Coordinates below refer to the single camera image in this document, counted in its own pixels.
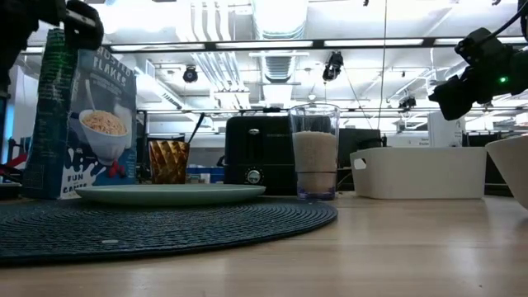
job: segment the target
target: security camera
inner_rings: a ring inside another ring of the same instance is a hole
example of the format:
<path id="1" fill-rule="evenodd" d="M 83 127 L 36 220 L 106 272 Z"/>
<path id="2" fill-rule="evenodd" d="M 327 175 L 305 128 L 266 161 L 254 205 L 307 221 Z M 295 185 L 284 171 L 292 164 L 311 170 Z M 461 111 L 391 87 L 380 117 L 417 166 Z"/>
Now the security camera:
<path id="1" fill-rule="evenodd" d="M 405 111 L 410 111 L 416 106 L 416 98 L 413 95 L 405 97 L 399 101 L 398 108 L 403 108 Z"/>
<path id="2" fill-rule="evenodd" d="M 196 72 L 196 66 L 187 65 L 187 69 L 183 73 L 183 81 L 186 83 L 193 83 L 197 80 L 198 80 L 198 73 Z"/>
<path id="3" fill-rule="evenodd" d="M 343 56 L 341 55 L 341 52 L 332 52 L 330 59 L 324 66 L 323 80 L 329 82 L 336 79 L 339 73 L 341 73 L 341 66 L 343 66 L 343 64 Z"/>

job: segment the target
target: toaster knob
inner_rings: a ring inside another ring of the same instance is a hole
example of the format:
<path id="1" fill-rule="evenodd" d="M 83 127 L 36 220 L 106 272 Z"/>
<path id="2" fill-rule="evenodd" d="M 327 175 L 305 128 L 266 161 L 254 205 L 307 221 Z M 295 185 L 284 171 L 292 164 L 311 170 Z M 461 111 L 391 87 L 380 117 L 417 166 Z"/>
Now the toaster knob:
<path id="1" fill-rule="evenodd" d="M 261 181 L 261 178 L 262 178 L 261 173 L 255 169 L 249 171 L 246 175 L 247 181 L 253 185 L 259 183 Z"/>

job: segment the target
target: drinking glass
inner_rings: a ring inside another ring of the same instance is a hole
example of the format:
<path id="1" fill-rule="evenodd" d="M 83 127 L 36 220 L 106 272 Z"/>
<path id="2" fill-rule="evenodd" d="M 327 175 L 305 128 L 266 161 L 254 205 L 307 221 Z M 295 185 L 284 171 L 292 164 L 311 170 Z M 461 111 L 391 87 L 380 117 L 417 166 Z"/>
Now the drinking glass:
<path id="1" fill-rule="evenodd" d="M 306 104 L 289 111 L 294 145 L 297 197 L 333 200 L 336 196 L 339 107 Z"/>

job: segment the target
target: table surface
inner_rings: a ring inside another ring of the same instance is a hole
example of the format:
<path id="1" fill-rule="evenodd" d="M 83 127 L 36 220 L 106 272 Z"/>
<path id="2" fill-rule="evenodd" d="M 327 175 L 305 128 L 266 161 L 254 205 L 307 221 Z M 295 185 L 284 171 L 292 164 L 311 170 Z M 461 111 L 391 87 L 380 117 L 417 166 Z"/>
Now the table surface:
<path id="1" fill-rule="evenodd" d="M 528 211 L 512 198 L 332 202 L 312 233 L 218 252 L 3 268 L 2 296 L 528 296 Z"/>

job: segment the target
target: round woven placemat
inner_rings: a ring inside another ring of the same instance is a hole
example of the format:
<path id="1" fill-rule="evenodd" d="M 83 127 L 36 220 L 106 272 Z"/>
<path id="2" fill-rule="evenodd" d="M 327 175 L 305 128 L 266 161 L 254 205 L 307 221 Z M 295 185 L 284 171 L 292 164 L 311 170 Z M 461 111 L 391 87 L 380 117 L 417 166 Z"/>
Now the round woven placemat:
<path id="1" fill-rule="evenodd" d="M 84 200 L 1 205 L 0 264 L 202 252 L 305 233 L 336 217 L 330 205 L 290 199 L 156 209 Z"/>

